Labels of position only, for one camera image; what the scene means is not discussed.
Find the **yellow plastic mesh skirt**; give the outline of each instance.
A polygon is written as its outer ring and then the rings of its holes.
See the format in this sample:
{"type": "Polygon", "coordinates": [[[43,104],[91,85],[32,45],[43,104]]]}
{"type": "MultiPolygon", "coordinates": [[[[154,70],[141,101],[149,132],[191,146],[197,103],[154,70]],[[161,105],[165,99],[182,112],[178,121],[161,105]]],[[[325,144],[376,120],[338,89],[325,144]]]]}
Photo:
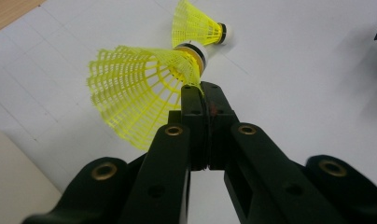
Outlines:
{"type": "Polygon", "coordinates": [[[222,27],[193,6],[187,0],[177,4],[172,24],[172,45],[195,40],[203,45],[217,43],[222,36],[222,27]]]}
{"type": "Polygon", "coordinates": [[[119,46],[90,62],[91,100],[121,138],[148,150],[169,110],[180,109],[180,88],[200,88],[199,67],[179,50],[119,46]]]}

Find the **yellow netting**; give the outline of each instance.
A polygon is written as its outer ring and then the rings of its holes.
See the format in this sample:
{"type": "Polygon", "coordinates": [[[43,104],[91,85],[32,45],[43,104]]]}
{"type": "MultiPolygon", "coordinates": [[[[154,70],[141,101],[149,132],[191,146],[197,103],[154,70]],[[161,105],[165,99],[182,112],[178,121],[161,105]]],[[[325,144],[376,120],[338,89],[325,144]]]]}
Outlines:
{"type": "Polygon", "coordinates": [[[119,46],[90,62],[87,83],[103,120],[121,138],[148,150],[169,110],[180,109],[180,88],[200,88],[199,66],[186,52],[119,46]]]}
{"type": "Polygon", "coordinates": [[[222,36],[222,27],[193,6],[187,0],[177,4],[172,24],[172,45],[186,40],[195,40],[203,45],[217,43],[222,36]]]}

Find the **small yellow shuttlecock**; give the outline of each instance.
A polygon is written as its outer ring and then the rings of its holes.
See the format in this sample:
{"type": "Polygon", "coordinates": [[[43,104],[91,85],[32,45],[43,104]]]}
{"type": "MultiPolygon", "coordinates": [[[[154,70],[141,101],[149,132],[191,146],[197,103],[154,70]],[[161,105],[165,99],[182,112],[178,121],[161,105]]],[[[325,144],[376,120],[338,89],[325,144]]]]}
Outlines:
{"type": "Polygon", "coordinates": [[[186,40],[225,45],[231,39],[232,29],[228,24],[213,21],[188,0],[179,1],[172,24],[173,47],[186,40]]]}
{"type": "Polygon", "coordinates": [[[206,59],[206,50],[195,41],[173,50],[102,49],[90,62],[91,100],[118,136],[148,150],[169,110],[180,109],[181,87],[200,88],[206,59]]]}

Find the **badminton birdie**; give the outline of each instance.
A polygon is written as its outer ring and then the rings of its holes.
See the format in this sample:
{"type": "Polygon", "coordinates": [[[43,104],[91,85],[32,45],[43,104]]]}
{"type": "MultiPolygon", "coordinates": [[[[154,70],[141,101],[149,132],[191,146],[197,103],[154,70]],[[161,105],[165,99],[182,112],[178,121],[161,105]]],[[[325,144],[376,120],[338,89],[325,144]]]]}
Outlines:
{"type": "Polygon", "coordinates": [[[169,110],[180,109],[181,87],[200,88],[206,59],[204,47],[195,41],[171,50],[102,49],[90,62],[91,100],[118,136],[148,150],[169,110]]]}
{"type": "Polygon", "coordinates": [[[195,40],[203,45],[227,44],[232,38],[228,24],[215,22],[187,0],[177,4],[172,24],[172,45],[195,40]]]}

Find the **shuttlecock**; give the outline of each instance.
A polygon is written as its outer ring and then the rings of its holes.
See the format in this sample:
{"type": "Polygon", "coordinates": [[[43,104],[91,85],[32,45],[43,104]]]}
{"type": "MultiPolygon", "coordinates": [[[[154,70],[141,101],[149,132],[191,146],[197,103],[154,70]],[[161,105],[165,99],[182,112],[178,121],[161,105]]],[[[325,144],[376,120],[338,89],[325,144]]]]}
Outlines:
{"type": "Polygon", "coordinates": [[[206,60],[206,50],[195,41],[171,50],[102,49],[90,62],[91,100],[118,136],[148,150],[169,110],[180,109],[181,87],[200,88],[206,60]]]}
{"type": "Polygon", "coordinates": [[[215,22],[187,0],[177,4],[172,24],[172,45],[195,40],[203,45],[227,44],[232,38],[228,24],[215,22]]]}

